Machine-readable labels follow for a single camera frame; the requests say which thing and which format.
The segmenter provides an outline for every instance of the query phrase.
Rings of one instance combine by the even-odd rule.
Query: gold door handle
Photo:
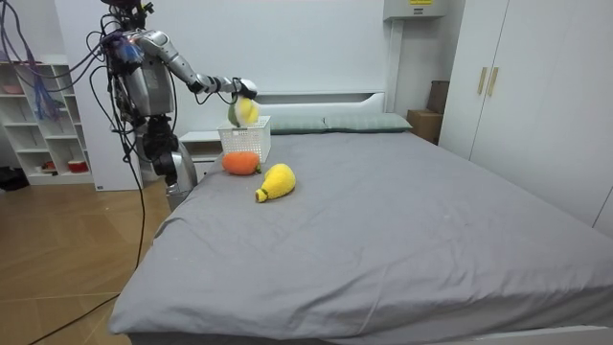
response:
[[[488,74],[488,68],[484,67],[481,69],[481,78],[479,79],[479,88],[477,88],[477,95],[481,95],[483,93],[483,84],[486,82],[486,75]]]
[[[496,79],[498,79],[498,67],[494,67],[493,71],[491,71],[491,79],[489,80],[489,88],[488,88],[488,96],[494,94],[494,85],[496,84]]]

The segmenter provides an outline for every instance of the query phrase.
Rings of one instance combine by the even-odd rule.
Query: black bag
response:
[[[0,167],[0,189],[16,191],[28,186],[30,186],[30,183],[26,174],[23,173],[23,169]]]

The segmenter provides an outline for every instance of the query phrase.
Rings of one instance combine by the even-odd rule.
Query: orange plush toy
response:
[[[223,169],[231,174],[250,175],[261,173],[260,157],[254,152],[241,151],[230,152],[223,156],[221,160]]]

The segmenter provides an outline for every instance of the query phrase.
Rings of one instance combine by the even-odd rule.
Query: cardboard box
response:
[[[428,98],[428,110],[444,114],[444,106],[447,103],[447,93],[449,92],[449,81],[434,80],[430,87],[430,97]]]
[[[439,144],[443,115],[430,110],[409,110],[406,120],[413,126],[411,133],[434,145]]]

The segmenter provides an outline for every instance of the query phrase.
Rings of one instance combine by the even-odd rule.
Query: pillow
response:
[[[393,113],[329,115],[324,122],[328,131],[351,133],[391,133],[412,128],[400,115]]]
[[[271,134],[323,133],[328,129],[324,118],[309,115],[277,115],[270,117]]]

